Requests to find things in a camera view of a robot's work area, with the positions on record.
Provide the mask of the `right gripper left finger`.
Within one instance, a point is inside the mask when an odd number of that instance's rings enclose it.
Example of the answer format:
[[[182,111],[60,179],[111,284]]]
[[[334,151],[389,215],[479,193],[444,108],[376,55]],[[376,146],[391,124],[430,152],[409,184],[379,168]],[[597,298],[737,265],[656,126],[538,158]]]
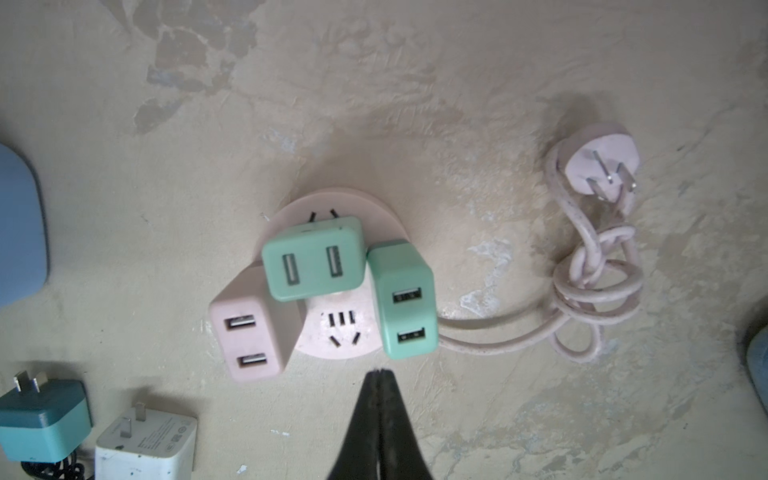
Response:
[[[328,479],[379,478],[379,380],[379,370],[366,374]]]

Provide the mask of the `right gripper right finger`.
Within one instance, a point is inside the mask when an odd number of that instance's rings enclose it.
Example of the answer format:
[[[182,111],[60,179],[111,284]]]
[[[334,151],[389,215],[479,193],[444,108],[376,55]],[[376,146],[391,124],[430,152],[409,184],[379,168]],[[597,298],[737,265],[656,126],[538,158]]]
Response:
[[[390,370],[379,371],[379,478],[432,479]]]

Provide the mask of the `pink plug adapter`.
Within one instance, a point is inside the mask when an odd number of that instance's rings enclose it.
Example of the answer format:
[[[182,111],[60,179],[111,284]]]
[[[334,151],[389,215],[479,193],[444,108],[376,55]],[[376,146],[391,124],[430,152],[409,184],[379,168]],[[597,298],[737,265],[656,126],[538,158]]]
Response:
[[[285,370],[306,308],[274,299],[263,263],[256,260],[213,299],[209,315],[229,374],[237,382],[253,382]]]

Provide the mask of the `light green plug adapter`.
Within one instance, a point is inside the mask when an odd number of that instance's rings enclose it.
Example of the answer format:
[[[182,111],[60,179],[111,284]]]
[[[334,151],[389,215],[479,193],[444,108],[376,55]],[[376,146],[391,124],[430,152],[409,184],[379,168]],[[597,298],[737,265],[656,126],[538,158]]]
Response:
[[[353,290],[365,277],[362,223],[349,216],[296,225],[267,241],[261,256],[278,301]]]

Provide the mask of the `teal plug adapter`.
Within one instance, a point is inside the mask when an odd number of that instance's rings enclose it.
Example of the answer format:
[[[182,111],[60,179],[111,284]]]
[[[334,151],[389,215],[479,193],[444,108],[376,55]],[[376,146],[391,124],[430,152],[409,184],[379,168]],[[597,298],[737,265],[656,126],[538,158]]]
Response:
[[[1,448],[12,462],[57,463],[92,431],[84,384],[21,371],[1,397]]]

